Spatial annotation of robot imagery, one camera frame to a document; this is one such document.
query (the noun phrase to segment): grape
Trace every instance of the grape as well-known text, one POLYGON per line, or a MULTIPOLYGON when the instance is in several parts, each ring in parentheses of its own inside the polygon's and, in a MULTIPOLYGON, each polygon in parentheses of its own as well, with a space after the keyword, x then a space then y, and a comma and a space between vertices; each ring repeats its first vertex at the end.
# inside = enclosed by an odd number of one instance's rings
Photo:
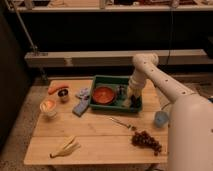
POLYGON ((159 141, 155 140, 154 137, 151 137, 146 131, 142 131, 141 133, 135 132, 132 136, 132 144, 135 146, 152 148, 155 156, 158 156, 162 151, 162 145, 159 141))

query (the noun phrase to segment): carrot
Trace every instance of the carrot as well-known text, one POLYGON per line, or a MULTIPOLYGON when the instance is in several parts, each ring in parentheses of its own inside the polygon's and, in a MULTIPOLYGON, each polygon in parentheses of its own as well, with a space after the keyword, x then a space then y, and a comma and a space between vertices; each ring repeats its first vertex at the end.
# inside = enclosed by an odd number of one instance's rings
POLYGON ((56 91, 63 89, 63 88, 69 88, 69 85, 67 84, 60 84, 60 85, 56 85, 56 86, 52 86, 49 87, 49 89, 47 90, 49 95, 54 94, 56 91))

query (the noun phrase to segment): bowl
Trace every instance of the bowl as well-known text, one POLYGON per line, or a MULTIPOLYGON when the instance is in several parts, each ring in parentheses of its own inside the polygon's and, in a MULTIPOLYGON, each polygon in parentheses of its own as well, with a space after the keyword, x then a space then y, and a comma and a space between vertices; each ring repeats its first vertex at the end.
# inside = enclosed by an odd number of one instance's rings
POLYGON ((116 98, 115 91, 106 86, 100 86, 93 90, 92 99, 95 103, 100 105, 109 105, 116 98))

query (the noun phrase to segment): dark cabinet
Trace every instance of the dark cabinet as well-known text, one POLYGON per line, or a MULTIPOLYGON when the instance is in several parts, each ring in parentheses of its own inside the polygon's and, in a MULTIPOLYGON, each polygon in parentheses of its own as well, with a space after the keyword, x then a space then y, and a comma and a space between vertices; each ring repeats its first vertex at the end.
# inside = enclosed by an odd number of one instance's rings
POLYGON ((0 10, 0 148, 14 124, 30 82, 24 53, 0 10))

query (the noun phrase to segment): mug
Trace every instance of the mug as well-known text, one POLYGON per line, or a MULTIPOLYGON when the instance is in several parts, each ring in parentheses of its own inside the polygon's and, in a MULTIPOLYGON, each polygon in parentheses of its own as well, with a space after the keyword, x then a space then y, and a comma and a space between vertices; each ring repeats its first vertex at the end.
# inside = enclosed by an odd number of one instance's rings
POLYGON ((45 116, 47 116, 48 118, 52 118, 57 113, 56 102, 51 99, 44 100, 40 104, 40 110, 45 116))

